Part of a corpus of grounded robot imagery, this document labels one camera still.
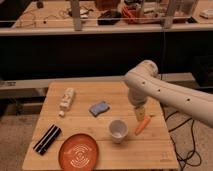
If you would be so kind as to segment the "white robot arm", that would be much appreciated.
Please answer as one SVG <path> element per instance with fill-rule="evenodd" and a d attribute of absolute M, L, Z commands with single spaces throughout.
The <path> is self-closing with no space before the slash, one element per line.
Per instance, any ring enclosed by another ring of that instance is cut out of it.
<path fill-rule="evenodd" d="M 147 97 L 172 106 L 213 128 L 213 94 L 174 85 L 157 78 L 158 67 L 144 60 L 124 76 L 130 103 L 139 107 Z"/>

